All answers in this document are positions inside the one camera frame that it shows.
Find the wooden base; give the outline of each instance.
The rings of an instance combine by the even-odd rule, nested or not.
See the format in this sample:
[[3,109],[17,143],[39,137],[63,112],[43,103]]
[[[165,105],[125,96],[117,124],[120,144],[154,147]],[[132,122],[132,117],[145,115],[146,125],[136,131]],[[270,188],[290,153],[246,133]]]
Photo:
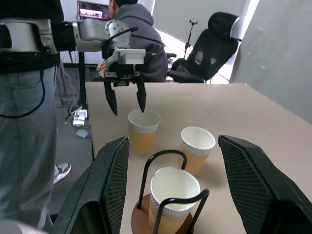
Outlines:
[[[150,208],[150,194],[143,198],[142,208],[138,209],[137,204],[132,211],[131,228],[133,234],[152,234],[153,230],[148,221],[148,212]],[[187,229],[191,225],[193,217],[189,214],[182,227],[176,234],[186,234]]]

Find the person's hand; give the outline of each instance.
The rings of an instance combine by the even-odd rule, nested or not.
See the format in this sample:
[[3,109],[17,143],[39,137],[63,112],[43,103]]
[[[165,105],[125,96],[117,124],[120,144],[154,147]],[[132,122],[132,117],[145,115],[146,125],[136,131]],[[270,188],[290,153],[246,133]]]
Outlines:
[[103,61],[103,62],[101,62],[101,63],[97,66],[98,76],[104,78],[104,71],[105,71],[105,70],[106,70],[106,61]]

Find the hood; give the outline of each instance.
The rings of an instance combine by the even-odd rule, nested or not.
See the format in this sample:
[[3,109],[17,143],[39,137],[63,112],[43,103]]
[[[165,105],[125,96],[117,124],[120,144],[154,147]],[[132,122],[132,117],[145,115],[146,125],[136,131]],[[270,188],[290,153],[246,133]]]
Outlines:
[[153,26],[154,20],[151,13],[141,4],[125,4],[122,5],[115,17],[117,20],[123,18],[138,18]]

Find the paper cup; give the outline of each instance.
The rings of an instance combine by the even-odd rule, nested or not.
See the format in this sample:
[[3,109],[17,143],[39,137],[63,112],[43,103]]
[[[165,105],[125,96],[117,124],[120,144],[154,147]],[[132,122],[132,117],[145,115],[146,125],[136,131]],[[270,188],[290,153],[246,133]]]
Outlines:
[[215,146],[214,136],[205,129],[199,127],[187,127],[181,132],[180,151],[185,153],[187,164],[185,170],[191,174],[200,172]]
[[[154,230],[158,209],[163,200],[167,198],[191,198],[199,193],[199,182],[190,173],[174,167],[158,170],[151,181],[149,222],[152,230]],[[194,205],[195,203],[165,206],[158,234],[175,234]]]
[[133,110],[128,115],[130,149],[146,153],[153,146],[160,116],[152,111]]

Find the beige table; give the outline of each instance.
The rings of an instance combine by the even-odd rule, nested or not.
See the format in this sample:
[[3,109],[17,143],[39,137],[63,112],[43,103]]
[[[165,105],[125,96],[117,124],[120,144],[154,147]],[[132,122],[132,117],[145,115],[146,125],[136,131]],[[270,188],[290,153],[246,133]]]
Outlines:
[[[137,87],[115,88],[118,117],[107,104],[103,84],[86,83],[95,154],[108,142],[128,135],[128,113],[138,107]],[[127,195],[121,234],[131,233],[131,213],[138,201],[143,167],[153,154],[178,149],[180,132],[187,126],[246,139],[262,147],[271,161],[292,178],[312,200],[312,125],[245,84],[146,84],[147,104],[161,116],[155,144],[148,154],[130,153]],[[151,165],[150,179],[161,167],[176,166],[176,156]],[[196,175],[210,196],[195,226],[195,234],[243,234],[240,216],[230,195],[224,161],[218,145],[204,169]]]

